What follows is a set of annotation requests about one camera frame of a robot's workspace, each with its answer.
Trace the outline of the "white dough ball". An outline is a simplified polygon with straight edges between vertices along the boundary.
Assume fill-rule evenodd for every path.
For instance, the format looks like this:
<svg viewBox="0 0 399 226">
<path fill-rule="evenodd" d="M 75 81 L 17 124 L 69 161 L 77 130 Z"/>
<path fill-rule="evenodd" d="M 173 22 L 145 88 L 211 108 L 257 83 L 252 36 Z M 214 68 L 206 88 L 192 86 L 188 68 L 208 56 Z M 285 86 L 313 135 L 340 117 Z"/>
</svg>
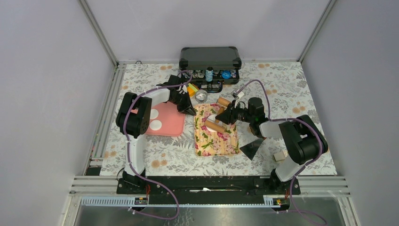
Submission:
<svg viewBox="0 0 399 226">
<path fill-rule="evenodd" d="M 209 130 L 210 132 L 217 132 L 218 128 L 220 127 L 219 121 L 215 119 L 215 114 L 210 115 L 207 117 L 207 119 L 204 122 L 204 125 L 206 126 L 206 129 Z"/>
</svg>

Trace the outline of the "floral yellow tray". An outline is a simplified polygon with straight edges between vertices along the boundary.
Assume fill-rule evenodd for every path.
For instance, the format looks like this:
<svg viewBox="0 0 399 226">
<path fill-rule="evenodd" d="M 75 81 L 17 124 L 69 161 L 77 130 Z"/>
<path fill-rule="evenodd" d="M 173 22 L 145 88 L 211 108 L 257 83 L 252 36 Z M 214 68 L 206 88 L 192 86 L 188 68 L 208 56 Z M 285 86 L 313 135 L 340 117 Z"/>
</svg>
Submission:
<svg viewBox="0 0 399 226">
<path fill-rule="evenodd" d="M 195 154 L 199 157 L 236 155 L 240 153 L 237 126 L 221 124 L 217 132 L 210 132 L 204 125 L 205 120 L 212 114 L 223 111 L 219 104 L 201 104 L 194 107 L 194 141 Z"/>
</svg>

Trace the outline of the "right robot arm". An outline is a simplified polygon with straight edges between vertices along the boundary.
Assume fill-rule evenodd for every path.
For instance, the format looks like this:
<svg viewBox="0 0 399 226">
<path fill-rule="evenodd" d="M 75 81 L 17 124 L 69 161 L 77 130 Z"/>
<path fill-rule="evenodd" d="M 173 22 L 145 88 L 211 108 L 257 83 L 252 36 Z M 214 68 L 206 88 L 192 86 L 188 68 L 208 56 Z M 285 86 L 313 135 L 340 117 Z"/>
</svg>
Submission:
<svg viewBox="0 0 399 226">
<path fill-rule="evenodd" d="M 237 99 L 230 102 L 220 97 L 217 104 L 223 108 L 215 117 L 217 121 L 229 125 L 236 121 L 246 122 L 251 133 L 258 138 L 283 139 L 288 156 L 272 171 L 270 177 L 270 188 L 276 194 L 286 191 L 288 181 L 328 150 L 324 136 L 308 115 L 271 120 L 265 114 L 262 99 L 258 97 L 250 98 L 243 106 Z"/>
</svg>

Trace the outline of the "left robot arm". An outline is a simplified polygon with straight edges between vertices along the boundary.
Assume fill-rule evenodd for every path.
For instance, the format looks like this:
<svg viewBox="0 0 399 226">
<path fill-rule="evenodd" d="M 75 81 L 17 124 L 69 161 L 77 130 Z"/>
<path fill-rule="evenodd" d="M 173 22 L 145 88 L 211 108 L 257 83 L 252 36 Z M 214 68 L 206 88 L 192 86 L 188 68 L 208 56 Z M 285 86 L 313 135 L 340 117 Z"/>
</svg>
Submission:
<svg viewBox="0 0 399 226">
<path fill-rule="evenodd" d="M 152 107 L 160 103 L 173 103 L 179 113 L 195 116 L 196 112 L 187 91 L 187 85 L 192 80 L 178 75 L 170 75 L 168 81 L 156 85 L 154 88 L 141 94 L 127 92 L 120 105 L 116 125 L 126 137 L 125 167 L 122 179 L 128 183 L 132 192 L 139 194 L 145 190 L 146 182 L 144 165 L 144 134 L 150 125 Z"/>
</svg>

